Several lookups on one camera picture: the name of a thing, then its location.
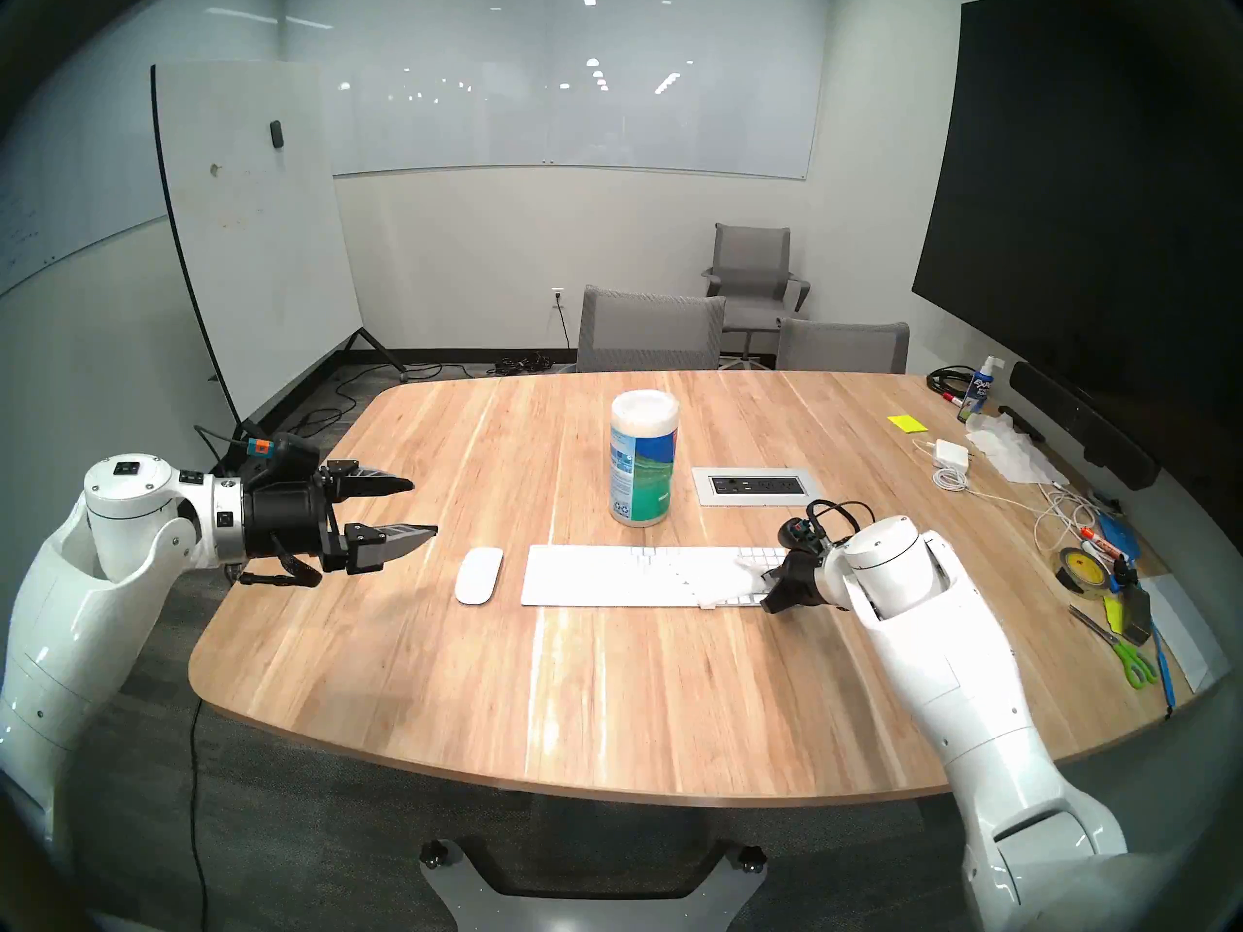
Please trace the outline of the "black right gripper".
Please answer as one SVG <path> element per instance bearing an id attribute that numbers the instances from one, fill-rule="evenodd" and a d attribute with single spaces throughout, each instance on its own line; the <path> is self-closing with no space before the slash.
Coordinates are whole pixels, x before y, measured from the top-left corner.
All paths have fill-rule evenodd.
<path id="1" fill-rule="evenodd" d="M 791 549 L 781 565 L 767 572 L 768 594 L 761 601 L 768 614 L 781 614 L 797 606 L 828 606 L 830 590 L 824 583 L 824 553 Z"/>

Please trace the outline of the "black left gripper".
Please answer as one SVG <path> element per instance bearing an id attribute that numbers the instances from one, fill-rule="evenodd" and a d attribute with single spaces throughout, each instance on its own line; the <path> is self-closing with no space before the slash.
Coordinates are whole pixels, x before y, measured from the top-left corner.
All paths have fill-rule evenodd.
<path id="1" fill-rule="evenodd" d="M 359 462 L 270 462 L 242 488 L 242 538 L 249 559 L 276 558 L 285 574 L 380 572 L 438 536 L 438 526 L 370 527 L 336 522 L 344 500 L 414 491 L 405 477 Z"/>

